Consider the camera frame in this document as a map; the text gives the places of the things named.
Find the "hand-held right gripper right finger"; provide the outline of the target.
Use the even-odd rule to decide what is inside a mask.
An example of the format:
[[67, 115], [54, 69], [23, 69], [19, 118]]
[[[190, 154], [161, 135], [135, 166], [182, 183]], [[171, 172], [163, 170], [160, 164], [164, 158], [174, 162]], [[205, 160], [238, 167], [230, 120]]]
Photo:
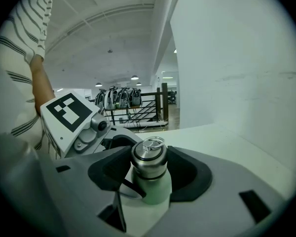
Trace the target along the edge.
[[168, 147], [170, 205], [148, 237], [256, 237], [282, 196], [247, 168]]

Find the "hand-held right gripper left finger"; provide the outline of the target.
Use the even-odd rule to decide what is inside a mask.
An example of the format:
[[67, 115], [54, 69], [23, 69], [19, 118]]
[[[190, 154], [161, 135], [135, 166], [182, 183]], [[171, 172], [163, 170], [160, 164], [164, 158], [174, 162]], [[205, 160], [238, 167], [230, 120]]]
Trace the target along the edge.
[[130, 146], [52, 161], [40, 155], [45, 184], [67, 237], [125, 237], [119, 188], [130, 169]]

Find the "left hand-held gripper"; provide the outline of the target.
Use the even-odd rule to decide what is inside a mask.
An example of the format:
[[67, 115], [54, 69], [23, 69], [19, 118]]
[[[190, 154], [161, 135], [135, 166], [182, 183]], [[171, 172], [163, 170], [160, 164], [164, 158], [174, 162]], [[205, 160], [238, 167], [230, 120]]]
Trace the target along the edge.
[[106, 150], [133, 147], [142, 141], [129, 129], [111, 127], [98, 106], [74, 91], [43, 104], [40, 114], [48, 141], [58, 158], [91, 154], [89, 148], [101, 141]]

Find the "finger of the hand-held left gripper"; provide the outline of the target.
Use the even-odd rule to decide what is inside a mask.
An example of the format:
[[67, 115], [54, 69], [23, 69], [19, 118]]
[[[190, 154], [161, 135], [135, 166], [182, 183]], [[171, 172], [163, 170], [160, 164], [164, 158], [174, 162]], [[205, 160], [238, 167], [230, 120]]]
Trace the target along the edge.
[[119, 193], [129, 199], [143, 199], [146, 193], [137, 185], [124, 179], [119, 187]]

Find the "small shiny metal cup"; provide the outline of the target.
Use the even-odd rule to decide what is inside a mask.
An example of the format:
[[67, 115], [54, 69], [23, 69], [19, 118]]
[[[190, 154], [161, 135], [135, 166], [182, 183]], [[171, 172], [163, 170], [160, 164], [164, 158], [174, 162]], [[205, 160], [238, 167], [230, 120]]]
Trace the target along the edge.
[[160, 178], [167, 170], [165, 140], [151, 136], [132, 147], [131, 162], [135, 173], [142, 179]]

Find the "person's left forearm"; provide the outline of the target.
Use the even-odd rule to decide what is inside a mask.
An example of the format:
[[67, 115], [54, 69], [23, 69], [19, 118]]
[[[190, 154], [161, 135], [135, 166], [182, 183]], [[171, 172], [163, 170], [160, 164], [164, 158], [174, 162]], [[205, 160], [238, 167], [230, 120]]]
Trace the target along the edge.
[[35, 98], [35, 109], [39, 116], [40, 107], [46, 102], [55, 98], [49, 78], [43, 67], [43, 58], [36, 54], [30, 62], [32, 73], [33, 95]]

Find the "row of hanging backpacks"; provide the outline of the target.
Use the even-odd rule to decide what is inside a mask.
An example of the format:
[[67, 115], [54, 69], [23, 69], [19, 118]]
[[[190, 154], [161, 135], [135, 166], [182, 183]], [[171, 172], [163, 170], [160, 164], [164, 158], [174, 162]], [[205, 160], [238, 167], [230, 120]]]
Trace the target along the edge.
[[142, 105], [141, 90], [138, 88], [111, 86], [108, 91], [100, 89], [95, 97], [95, 105], [100, 109], [129, 109]]

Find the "person's striped white shirt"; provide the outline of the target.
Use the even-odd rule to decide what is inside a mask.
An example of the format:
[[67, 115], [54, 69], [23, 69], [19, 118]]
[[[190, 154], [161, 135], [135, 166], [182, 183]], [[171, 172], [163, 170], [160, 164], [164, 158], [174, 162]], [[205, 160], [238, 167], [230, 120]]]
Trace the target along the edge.
[[30, 62], [45, 58], [53, 0], [19, 0], [0, 27], [0, 133], [58, 159], [35, 109]]

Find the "dark wooden railing post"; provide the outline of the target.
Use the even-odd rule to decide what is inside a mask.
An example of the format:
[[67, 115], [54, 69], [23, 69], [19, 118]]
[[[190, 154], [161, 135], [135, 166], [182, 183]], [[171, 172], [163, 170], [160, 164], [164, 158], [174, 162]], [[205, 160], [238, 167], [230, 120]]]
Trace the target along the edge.
[[163, 106], [163, 120], [167, 121], [169, 118], [169, 109], [168, 109], [168, 87], [167, 83], [163, 82], [162, 86], [162, 106]]

